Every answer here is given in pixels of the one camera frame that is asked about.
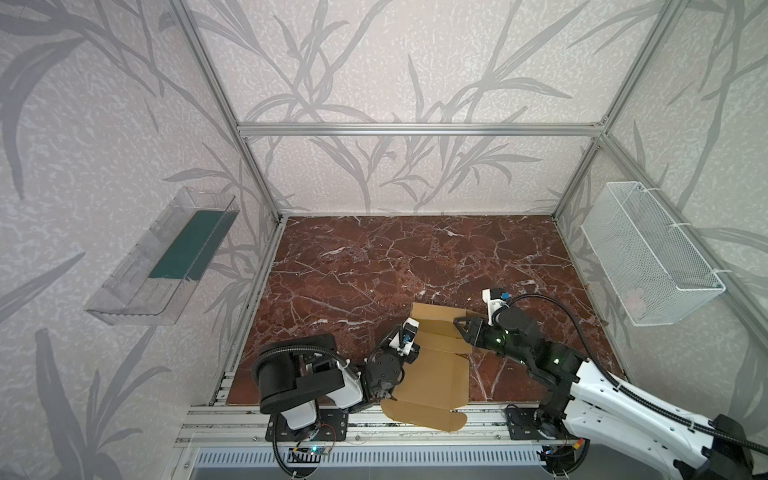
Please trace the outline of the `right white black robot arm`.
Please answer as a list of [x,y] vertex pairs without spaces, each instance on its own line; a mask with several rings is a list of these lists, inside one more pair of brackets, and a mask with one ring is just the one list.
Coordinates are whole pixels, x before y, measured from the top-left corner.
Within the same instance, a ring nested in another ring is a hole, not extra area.
[[545,339],[522,310],[502,304],[489,319],[453,324],[469,345],[523,365],[549,390],[534,422],[540,432],[605,445],[670,479],[755,478],[738,422],[710,420],[616,378],[580,351]]

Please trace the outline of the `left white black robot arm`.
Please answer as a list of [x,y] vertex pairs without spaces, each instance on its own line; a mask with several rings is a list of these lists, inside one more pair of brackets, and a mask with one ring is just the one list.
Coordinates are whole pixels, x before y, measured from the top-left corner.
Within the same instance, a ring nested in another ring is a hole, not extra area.
[[419,356],[416,335],[411,327],[395,328],[361,364],[341,355],[331,334],[270,344],[251,366],[260,412],[298,433],[321,425],[321,398],[344,414],[392,399],[405,366]]

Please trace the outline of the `brown cardboard box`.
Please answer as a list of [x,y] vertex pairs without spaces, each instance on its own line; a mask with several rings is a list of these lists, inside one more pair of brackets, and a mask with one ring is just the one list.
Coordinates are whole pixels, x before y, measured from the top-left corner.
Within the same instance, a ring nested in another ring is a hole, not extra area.
[[459,317],[485,316],[456,307],[412,304],[409,318],[419,322],[415,343],[420,353],[404,365],[405,379],[393,397],[380,403],[389,419],[443,432],[465,426],[467,415],[459,409],[469,404],[472,346],[453,325]]

